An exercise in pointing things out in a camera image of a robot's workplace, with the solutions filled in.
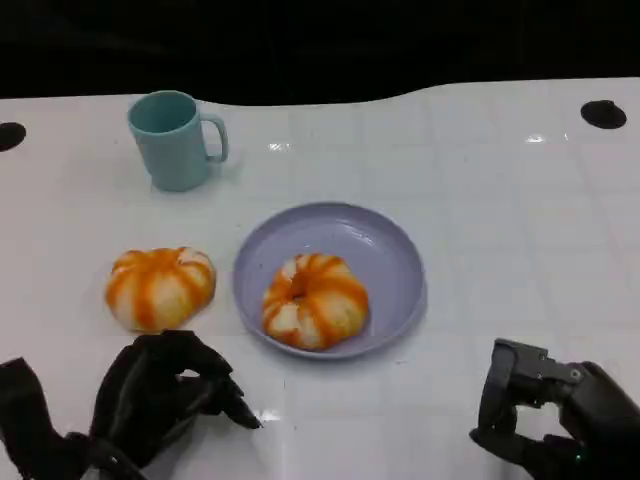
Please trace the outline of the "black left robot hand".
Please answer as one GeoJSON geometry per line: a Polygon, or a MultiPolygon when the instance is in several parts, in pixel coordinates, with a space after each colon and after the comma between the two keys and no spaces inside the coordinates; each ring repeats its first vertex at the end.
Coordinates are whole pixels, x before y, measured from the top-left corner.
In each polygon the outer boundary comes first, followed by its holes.
{"type": "Polygon", "coordinates": [[[194,332],[140,335],[108,369],[98,390],[89,435],[144,468],[201,415],[225,414],[262,427],[231,378],[231,365],[194,332]]]}

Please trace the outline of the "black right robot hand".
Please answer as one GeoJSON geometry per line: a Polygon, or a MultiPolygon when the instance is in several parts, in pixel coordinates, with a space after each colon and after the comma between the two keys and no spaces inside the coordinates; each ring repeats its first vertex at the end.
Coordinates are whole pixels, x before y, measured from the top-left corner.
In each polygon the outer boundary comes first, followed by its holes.
{"type": "Polygon", "coordinates": [[[639,407],[599,365],[561,363],[547,350],[494,342],[478,425],[470,438],[534,479],[636,479],[639,407]],[[553,403],[567,436],[517,433],[517,409],[553,403]]]}

